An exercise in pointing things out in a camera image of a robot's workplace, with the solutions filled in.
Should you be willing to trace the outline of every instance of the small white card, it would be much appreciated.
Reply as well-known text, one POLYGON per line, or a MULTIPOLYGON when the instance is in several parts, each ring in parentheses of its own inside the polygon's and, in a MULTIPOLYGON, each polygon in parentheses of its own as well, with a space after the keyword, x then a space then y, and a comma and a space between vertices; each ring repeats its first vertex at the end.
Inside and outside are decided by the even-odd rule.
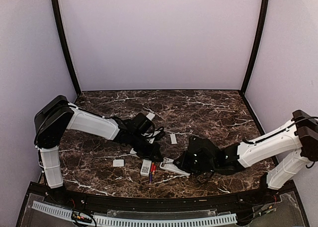
POLYGON ((171 144, 177 144, 177 138, 175 134, 170 134, 171 144))
POLYGON ((113 166, 124 166, 124 159, 115 159, 113 160, 113 166))

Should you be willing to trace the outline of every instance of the marble table surface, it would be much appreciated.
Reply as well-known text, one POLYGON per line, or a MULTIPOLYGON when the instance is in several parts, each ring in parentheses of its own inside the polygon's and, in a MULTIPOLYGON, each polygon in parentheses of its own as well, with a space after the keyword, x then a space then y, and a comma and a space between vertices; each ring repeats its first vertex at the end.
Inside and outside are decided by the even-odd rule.
MULTIPOLYGON (((219 148, 259 136, 237 91, 142 90, 87 91, 76 105, 91 112, 133 118, 139 112, 156 116, 164 126, 159 141, 165 157, 177 158, 187 149, 191 135, 209 138, 219 148), (175 134, 172 145, 169 134, 175 134)), ((230 176, 208 173, 184 177, 157 169, 153 182, 140 175, 142 160, 126 154, 130 147, 101 137, 68 130, 60 144, 62 175, 67 189, 91 194, 134 198, 186 198, 235 193, 258 188, 260 177, 274 167, 271 158, 230 176), (124 167, 113 167, 124 159, 124 167)))

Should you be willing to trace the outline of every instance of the wire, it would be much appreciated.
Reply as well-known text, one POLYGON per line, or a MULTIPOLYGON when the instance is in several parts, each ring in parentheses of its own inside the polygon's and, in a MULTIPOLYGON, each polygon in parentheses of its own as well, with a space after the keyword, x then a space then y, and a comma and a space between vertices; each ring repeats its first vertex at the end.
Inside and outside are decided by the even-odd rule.
POLYGON ((249 202, 246 202, 246 201, 239 201, 238 203, 244 203, 244 204, 248 204, 248 205, 251 205, 251 206, 259 206, 259 205, 262 205, 265 201, 265 197, 266 196, 270 196, 269 193, 265 193, 265 195, 263 195, 263 198, 260 202, 258 203, 249 203, 249 202))
POLYGON ((272 212, 272 211, 274 211, 274 210, 275 210, 275 209, 273 208, 273 205, 271 205, 271 206, 269 206, 266 210, 263 210, 263 211, 257 213, 257 215, 254 216, 252 219, 245 220, 245 221, 242 221, 242 222, 251 222, 252 220, 257 219, 257 218, 259 218, 259 217, 261 217, 261 216, 264 216, 264 215, 266 215, 266 214, 268 214, 268 213, 270 213, 270 212, 272 212))
POLYGON ((307 165, 306 165, 306 168, 307 168, 307 169, 310 169, 310 168, 312 168, 312 167, 314 166, 314 164, 315 164, 315 161, 313 161, 313 163, 311 164, 311 166, 307 166, 307 165))
MULTIPOLYGON (((264 201, 265 196, 268 196, 268 193, 263 196, 262 202, 264 201)), ((274 198, 275 204, 276 204, 276 202, 277 202, 277 197, 276 197, 275 195, 272 196, 272 197, 274 198)), ((242 218, 242 219, 239 219, 238 221, 244 221, 244 220, 247 219, 248 217, 250 217, 250 216, 256 214, 256 213, 257 213, 258 211, 260 211, 265 205, 266 205, 266 203, 264 203, 264 204, 263 204, 261 207, 259 207, 257 210, 253 211, 253 213, 249 214, 248 216, 246 216, 246 217, 244 217, 244 218, 242 218)))
POLYGON ((147 135, 145 137, 146 137, 146 139, 153 139, 153 138, 157 137, 161 133, 162 130, 164 130, 163 126, 161 126, 161 127, 156 129, 156 132, 159 131, 159 133, 157 133, 156 135, 155 135, 155 132, 153 132, 151 135, 147 135))
POLYGON ((269 138, 272 138, 273 136, 276 136, 276 135, 278 135, 278 134, 280 134, 280 133, 282 133, 282 132, 288 130, 289 128, 291 128, 292 126, 298 124, 299 122, 302 122, 302 121, 308 120, 308 119, 318 119, 318 116, 310 116, 310 117, 306 117, 306 118, 303 118, 303 119, 301 119, 301 120, 298 120, 298 121, 292 123, 291 125, 289 125, 287 128, 282 129, 282 130, 280 130, 280 131, 278 131, 278 132, 276 132, 276 133, 274 133, 274 134, 272 134, 272 135, 270 135, 270 136, 268 136, 268 137, 265 137, 265 138, 263 138, 263 139, 257 140, 257 141, 255 141, 255 142, 250 142, 250 141, 247 141, 247 140, 245 140, 245 139, 243 139, 243 142, 244 142, 244 143, 247 143, 247 144, 258 144, 258 143, 261 143, 261 142, 263 142, 263 141, 265 141, 265 140, 267 140, 267 139, 269 139, 269 138))
POLYGON ((125 154, 130 154, 130 152, 125 151, 125 150, 122 149, 122 147, 126 147, 126 146, 127 146, 127 145, 122 145, 122 144, 121 144, 121 145, 119 146, 119 148, 120 148, 120 150, 121 150, 122 152, 124 152, 125 154))
POLYGON ((80 214, 80 213, 83 213, 83 214, 87 215, 87 216, 90 217, 91 220, 94 222, 95 227, 97 227, 97 222, 96 222, 96 220, 94 219, 94 217, 93 217, 91 214, 89 214, 89 213, 87 213, 87 212, 84 212, 84 211, 77 210, 77 209, 75 209, 75 208, 71 208, 71 207, 62 205, 61 203, 57 202, 57 201, 51 196, 51 194, 50 194, 50 192, 49 192, 49 184, 48 184, 48 182, 47 182, 45 172, 43 172, 43 175, 44 175, 44 185, 45 185, 46 190, 47 190, 47 193, 48 193, 49 197, 52 199, 52 201, 54 201, 54 202, 55 202, 57 205, 59 205, 59 206, 65 207, 65 208, 67 208, 67 209, 71 209, 72 211, 76 211, 76 212, 78 212, 79 214, 80 214))
POLYGON ((81 224, 81 223, 78 222, 77 219, 74 219, 74 221, 75 221, 75 224, 74 224, 74 223, 73 223, 73 224, 74 224, 75 226, 78 226, 78 227, 87 227, 87 226, 90 226, 90 224, 91 224, 91 223, 88 223, 87 225, 81 224))
POLYGON ((73 208, 76 208, 75 201, 73 199, 71 201, 73 202, 73 208))
POLYGON ((156 131, 155 124, 153 122, 151 122, 151 126, 153 128, 153 133, 151 135, 144 135, 144 137, 146 137, 146 139, 152 139, 155 137, 155 131, 156 131))
POLYGON ((255 213, 257 213, 258 211, 260 211, 265 205, 266 205, 266 203, 263 204, 261 207, 259 207, 259 208, 258 208, 256 211, 254 211, 253 213, 249 214, 248 216, 246 216, 246 217, 244 217, 244 218, 242 218, 242 219, 239 219, 238 221, 243 221, 243 220, 247 219, 248 217, 253 216, 255 213))

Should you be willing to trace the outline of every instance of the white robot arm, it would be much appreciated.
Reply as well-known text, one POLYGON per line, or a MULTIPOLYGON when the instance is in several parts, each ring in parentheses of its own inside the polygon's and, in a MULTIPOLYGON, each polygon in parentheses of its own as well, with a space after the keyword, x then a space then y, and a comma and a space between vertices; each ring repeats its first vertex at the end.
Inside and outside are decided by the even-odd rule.
MULTIPOLYGON (((231 175, 268 157, 292 151, 269 171, 266 183, 277 190, 300 169, 318 160, 318 122, 305 112, 297 110, 293 119, 278 129, 251 141, 243 140, 220 150, 208 139, 190 137, 189 147, 173 164, 188 173, 217 172, 231 175)), ((59 159, 59 143, 65 130, 73 129, 101 136, 121 144, 129 144, 137 155, 152 161, 162 161, 160 145, 149 143, 149 138, 159 140, 163 129, 151 137, 146 131, 154 125, 151 118, 138 114, 132 120, 118 117, 105 118, 84 111, 58 96, 35 116, 37 135, 35 145, 41 154, 48 186, 63 186, 59 159)))
POLYGON ((121 120, 118 117, 106 118, 77 107, 59 95, 35 116, 36 137, 35 147, 39 150, 41 167, 44 170, 48 186, 63 186, 60 168, 59 144, 65 130, 78 130, 101 136, 120 144, 131 145, 136 155, 152 161, 163 161, 160 145, 149 140, 160 140, 164 135, 163 128, 155 133, 152 117, 142 113, 132 120, 121 120), (152 127, 153 133, 145 135, 152 127))

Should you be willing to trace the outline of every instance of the lavender wall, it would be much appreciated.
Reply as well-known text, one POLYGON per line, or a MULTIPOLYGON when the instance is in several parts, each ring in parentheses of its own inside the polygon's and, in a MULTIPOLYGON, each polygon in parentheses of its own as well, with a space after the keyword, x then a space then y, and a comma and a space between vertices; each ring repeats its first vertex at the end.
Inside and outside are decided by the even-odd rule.
MULTIPOLYGON (((318 0, 269 0, 246 95, 267 132, 297 109, 318 115, 318 0)), ((294 177, 311 226, 318 226, 317 173, 316 164, 294 177)))
POLYGON ((83 90, 239 89, 261 0, 60 0, 83 90))
POLYGON ((0 0, 0 226, 15 226, 40 174, 34 115, 58 94, 76 94, 50 0, 0 0))

